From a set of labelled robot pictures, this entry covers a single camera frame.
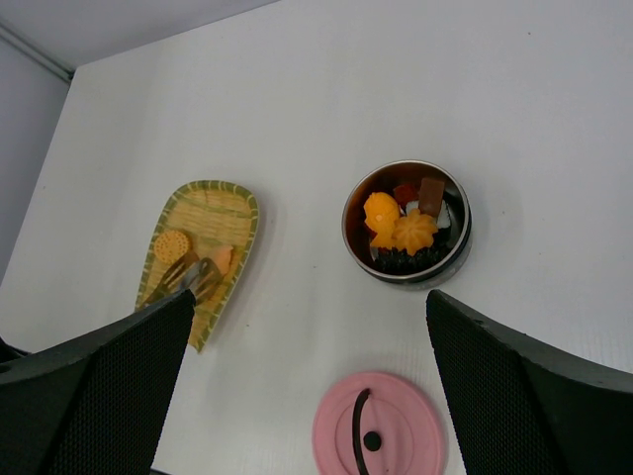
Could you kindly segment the dark chocolate leaf cookie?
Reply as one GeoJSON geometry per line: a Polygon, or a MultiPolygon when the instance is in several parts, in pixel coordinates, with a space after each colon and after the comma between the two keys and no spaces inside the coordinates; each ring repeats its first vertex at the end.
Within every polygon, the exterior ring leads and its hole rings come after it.
{"type": "Polygon", "coordinates": [[[406,275],[424,271],[439,263],[449,252],[445,246],[424,247],[414,255],[406,250],[379,250],[375,265],[381,272],[406,275]]]}

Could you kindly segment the green bamboo tray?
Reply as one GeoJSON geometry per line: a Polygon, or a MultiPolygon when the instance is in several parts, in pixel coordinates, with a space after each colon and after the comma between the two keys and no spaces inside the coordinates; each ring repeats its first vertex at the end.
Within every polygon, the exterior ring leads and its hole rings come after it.
{"type": "Polygon", "coordinates": [[[136,306],[157,286],[172,265],[160,262],[153,244],[167,230],[183,232],[200,258],[218,245],[233,247],[228,274],[212,297],[196,305],[189,344],[202,351],[239,279],[257,233],[259,210],[247,189],[225,181],[194,181],[181,186],[168,199],[154,228],[137,290],[136,306]]]}

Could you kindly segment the orange fish cookie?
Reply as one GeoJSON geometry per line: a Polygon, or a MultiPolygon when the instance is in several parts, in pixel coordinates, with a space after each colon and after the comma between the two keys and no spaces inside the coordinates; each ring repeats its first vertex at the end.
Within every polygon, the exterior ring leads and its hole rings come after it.
{"type": "Polygon", "coordinates": [[[363,205],[365,225],[374,237],[371,246],[391,249],[395,246],[393,233],[397,220],[401,217],[401,209],[397,201],[385,192],[372,193],[363,205]]]}

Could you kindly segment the round yellow cracker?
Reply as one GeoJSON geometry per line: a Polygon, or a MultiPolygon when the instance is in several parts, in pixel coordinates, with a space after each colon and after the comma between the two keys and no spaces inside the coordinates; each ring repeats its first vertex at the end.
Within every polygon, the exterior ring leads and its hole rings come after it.
{"type": "Polygon", "coordinates": [[[167,230],[154,241],[153,252],[162,263],[171,265],[191,250],[189,238],[181,231],[167,230]]]}

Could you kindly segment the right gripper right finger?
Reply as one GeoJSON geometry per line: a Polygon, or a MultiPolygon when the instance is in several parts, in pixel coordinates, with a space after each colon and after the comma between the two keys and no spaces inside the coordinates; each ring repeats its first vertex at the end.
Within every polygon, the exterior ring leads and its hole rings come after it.
{"type": "Polygon", "coordinates": [[[440,290],[426,322],[469,474],[629,474],[632,376],[504,326],[440,290]]]}

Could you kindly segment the steel lunch box bowl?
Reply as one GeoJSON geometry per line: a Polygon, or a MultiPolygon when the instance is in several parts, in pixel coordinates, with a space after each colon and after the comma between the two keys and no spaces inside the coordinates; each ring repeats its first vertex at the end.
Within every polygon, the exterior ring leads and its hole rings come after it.
{"type": "Polygon", "coordinates": [[[395,285],[433,287],[450,278],[464,263],[471,245],[472,212],[464,188],[446,170],[430,162],[402,160],[379,167],[355,186],[343,208],[341,227],[343,241],[350,255],[372,277],[395,285]],[[414,184],[419,191],[424,177],[445,182],[443,200],[448,204],[452,226],[447,230],[438,229],[433,246],[445,246],[449,252],[439,263],[421,272],[406,275],[381,272],[375,265],[378,251],[395,247],[386,249],[371,246],[374,234],[365,225],[363,205],[375,192],[385,192],[394,198],[393,189],[401,184],[414,184]]]}

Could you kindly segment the sushi roll piece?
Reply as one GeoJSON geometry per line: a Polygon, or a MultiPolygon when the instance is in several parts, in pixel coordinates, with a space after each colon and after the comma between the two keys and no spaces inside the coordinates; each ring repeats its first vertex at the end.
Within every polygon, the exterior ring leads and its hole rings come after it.
{"type": "MultiPolygon", "coordinates": [[[[408,202],[405,206],[405,214],[409,215],[412,210],[418,208],[418,205],[419,205],[419,202],[417,200],[408,202]]],[[[437,228],[440,230],[447,230],[447,229],[450,229],[452,226],[452,218],[451,218],[450,210],[445,200],[441,202],[439,215],[435,219],[435,222],[436,222],[437,228]]]]}

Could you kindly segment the red fried chicken leg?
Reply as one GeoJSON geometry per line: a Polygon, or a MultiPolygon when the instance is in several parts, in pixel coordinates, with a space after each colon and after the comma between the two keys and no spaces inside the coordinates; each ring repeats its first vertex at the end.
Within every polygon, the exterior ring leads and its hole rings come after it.
{"type": "Polygon", "coordinates": [[[393,196],[397,203],[404,207],[406,204],[418,200],[418,187],[411,183],[401,184],[393,189],[393,196]]]}

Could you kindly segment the orange flower cookie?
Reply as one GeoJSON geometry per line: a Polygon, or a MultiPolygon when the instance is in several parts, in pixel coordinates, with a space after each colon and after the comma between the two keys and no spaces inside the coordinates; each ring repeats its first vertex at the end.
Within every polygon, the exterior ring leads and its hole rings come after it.
{"type": "Polygon", "coordinates": [[[414,256],[418,251],[432,247],[434,235],[438,232],[436,219],[413,209],[396,221],[392,234],[393,244],[398,251],[414,256]]]}

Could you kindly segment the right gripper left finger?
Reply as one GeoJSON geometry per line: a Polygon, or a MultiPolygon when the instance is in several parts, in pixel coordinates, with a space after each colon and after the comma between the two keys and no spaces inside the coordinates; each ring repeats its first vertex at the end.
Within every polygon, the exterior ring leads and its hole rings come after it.
{"type": "Polygon", "coordinates": [[[3,343],[2,473],[150,473],[195,304],[179,291],[39,352],[3,343]]]}

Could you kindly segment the pink round lid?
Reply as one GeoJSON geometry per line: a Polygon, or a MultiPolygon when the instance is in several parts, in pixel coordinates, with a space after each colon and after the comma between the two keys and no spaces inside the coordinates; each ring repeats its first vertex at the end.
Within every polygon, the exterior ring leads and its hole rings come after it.
{"type": "Polygon", "coordinates": [[[385,372],[359,372],[322,397],[313,422],[320,474],[441,474],[446,441],[426,395],[385,372]]]}

